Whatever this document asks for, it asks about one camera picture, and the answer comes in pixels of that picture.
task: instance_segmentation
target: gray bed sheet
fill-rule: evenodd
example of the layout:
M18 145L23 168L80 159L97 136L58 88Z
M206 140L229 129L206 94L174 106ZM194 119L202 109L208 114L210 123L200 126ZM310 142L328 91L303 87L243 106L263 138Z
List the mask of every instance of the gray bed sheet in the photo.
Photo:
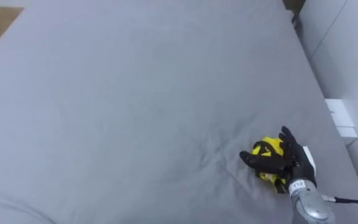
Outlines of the gray bed sheet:
M282 125L358 198L280 0L34 1L0 39L0 223L290 223L238 156Z

